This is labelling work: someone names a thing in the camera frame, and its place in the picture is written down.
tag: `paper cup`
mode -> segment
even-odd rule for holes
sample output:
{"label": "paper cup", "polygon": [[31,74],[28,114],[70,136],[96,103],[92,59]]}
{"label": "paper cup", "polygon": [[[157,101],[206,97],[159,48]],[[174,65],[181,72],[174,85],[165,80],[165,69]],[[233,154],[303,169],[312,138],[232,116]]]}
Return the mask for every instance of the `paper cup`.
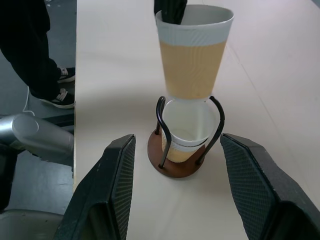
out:
{"label": "paper cup", "polygon": [[165,84],[180,99],[211,95],[234,14],[226,8],[187,5],[181,25],[155,15]]}
{"label": "paper cup", "polygon": [[[161,131],[161,147],[162,151],[165,150],[167,143],[166,135],[164,131]],[[205,143],[200,144],[199,146],[180,146],[176,144],[175,142],[171,141],[171,145],[168,151],[168,154],[166,156],[167,159],[169,159],[171,162],[175,163],[182,163],[188,158],[190,158],[202,145]]]}
{"label": "paper cup", "polygon": [[204,143],[216,126],[214,111],[204,101],[173,99],[164,106],[162,118],[172,142],[185,147]]}

